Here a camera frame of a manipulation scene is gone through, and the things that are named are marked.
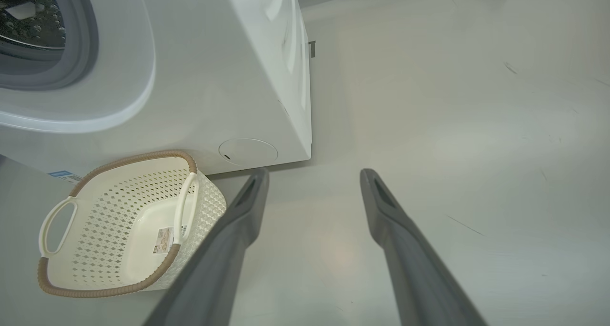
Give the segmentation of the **white front-load washing machine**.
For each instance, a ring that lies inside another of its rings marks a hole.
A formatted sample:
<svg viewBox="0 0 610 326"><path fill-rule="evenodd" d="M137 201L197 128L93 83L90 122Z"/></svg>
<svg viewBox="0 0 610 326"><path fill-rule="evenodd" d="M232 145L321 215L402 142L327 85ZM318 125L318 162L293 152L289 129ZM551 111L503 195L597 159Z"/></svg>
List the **white front-load washing machine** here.
<svg viewBox="0 0 610 326"><path fill-rule="evenodd" d="M90 0L97 59L56 90L0 88L0 156L80 177L138 154L181 150L204 174L240 167L219 146L268 142L312 156L308 35L298 0Z"/></svg>

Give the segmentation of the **round drain filter cover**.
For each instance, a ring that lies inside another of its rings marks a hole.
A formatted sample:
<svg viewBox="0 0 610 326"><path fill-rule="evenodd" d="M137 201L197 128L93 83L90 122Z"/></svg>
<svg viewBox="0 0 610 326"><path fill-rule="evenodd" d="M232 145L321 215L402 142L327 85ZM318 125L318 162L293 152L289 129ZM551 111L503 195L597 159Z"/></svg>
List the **round drain filter cover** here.
<svg viewBox="0 0 610 326"><path fill-rule="evenodd" d="M240 167L264 167L276 161L277 149L268 142L233 138L223 142L218 152L226 161Z"/></svg>

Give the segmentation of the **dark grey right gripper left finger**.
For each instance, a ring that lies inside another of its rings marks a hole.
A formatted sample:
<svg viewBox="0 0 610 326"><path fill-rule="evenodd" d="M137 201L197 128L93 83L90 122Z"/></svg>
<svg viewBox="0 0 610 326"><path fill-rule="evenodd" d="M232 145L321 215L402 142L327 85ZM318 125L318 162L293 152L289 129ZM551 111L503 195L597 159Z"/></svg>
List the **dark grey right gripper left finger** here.
<svg viewBox="0 0 610 326"><path fill-rule="evenodd" d="M143 326L229 326L245 251L258 238L269 172L257 168Z"/></svg>

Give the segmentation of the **basket product label sticker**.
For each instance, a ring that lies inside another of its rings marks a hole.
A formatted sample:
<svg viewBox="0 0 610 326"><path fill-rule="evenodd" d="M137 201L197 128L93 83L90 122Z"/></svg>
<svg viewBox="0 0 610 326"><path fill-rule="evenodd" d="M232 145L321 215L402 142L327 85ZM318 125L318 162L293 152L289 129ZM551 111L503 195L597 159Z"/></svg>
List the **basket product label sticker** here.
<svg viewBox="0 0 610 326"><path fill-rule="evenodd" d="M157 232L152 253L154 255L167 254L173 245L174 228L160 228Z"/></svg>

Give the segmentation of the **washing machine drum opening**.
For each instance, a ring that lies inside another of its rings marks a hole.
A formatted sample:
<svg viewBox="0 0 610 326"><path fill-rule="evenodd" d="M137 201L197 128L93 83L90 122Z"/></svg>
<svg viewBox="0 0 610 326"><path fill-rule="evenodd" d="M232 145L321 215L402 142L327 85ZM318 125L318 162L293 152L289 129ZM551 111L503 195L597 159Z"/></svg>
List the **washing machine drum opening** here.
<svg viewBox="0 0 610 326"><path fill-rule="evenodd" d="M63 50L66 30L57 0L0 0L0 40L40 50Z"/></svg>

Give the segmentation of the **blue energy label sticker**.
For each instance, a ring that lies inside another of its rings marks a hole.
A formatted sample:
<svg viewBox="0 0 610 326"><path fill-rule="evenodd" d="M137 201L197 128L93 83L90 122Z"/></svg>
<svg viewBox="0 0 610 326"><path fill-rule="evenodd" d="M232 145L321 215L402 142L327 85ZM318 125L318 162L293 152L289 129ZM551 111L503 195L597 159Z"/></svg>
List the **blue energy label sticker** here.
<svg viewBox="0 0 610 326"><path fill-rule="evenodd" d="M61 180L67 181L73 185L76 185L77 183L80 183L82 181L82 178L80 176L73 174L71 172L65 171L65 170L48 173L48 175L50 175L54 178L59 178Z"/></svg>

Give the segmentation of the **cream perforated laundry basket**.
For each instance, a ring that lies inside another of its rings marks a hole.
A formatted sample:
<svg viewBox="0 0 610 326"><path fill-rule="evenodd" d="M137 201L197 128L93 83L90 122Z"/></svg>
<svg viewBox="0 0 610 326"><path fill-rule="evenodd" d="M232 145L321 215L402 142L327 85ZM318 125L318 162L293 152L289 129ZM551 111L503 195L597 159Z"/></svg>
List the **cream perforated laundry basket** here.
<svg viewBox="0 0 610 326"><path fill-rule="evenodd" d="M226 210L222 192L186 152L98 167L40 228L39 287L69 298L168 289ZM166 227L174 228L173 245L154 255L157 232Z"/></svg>

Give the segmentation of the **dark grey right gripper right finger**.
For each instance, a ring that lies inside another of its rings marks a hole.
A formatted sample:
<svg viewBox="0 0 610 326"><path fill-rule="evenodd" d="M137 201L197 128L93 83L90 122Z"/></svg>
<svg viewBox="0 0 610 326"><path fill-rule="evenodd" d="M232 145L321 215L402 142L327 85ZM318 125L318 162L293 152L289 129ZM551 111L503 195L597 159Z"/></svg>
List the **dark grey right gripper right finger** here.
<svg viewBox="0 0 610 326"><path fill-rule="evenodd" d="M402 326L488 326L381 176L360 171L370 234L383 249Z"/></svg>

